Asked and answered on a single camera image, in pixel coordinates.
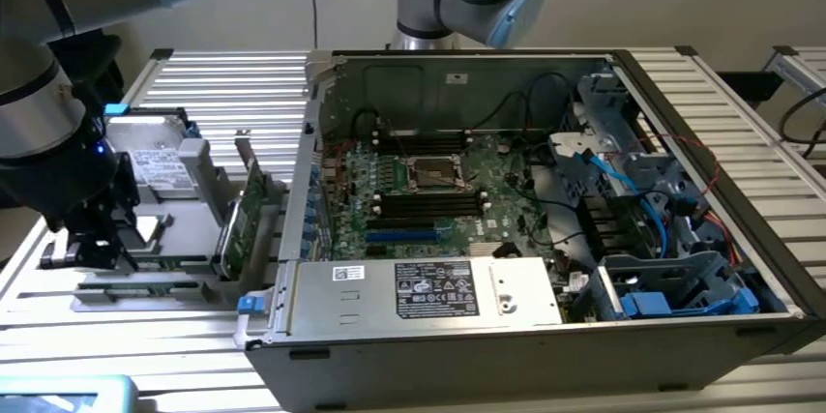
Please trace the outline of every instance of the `power supply label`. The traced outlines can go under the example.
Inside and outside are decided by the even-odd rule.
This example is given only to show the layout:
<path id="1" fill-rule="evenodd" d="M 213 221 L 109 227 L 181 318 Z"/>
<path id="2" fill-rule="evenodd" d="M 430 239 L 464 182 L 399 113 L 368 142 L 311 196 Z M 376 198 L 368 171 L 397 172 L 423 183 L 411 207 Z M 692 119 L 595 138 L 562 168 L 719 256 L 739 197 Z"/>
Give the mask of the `power supply label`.
<path id="1" fill-rule="evenodd" d="M 401 319 L 479 316 L 470 261 L 396 263 L 396 314 Z"/>

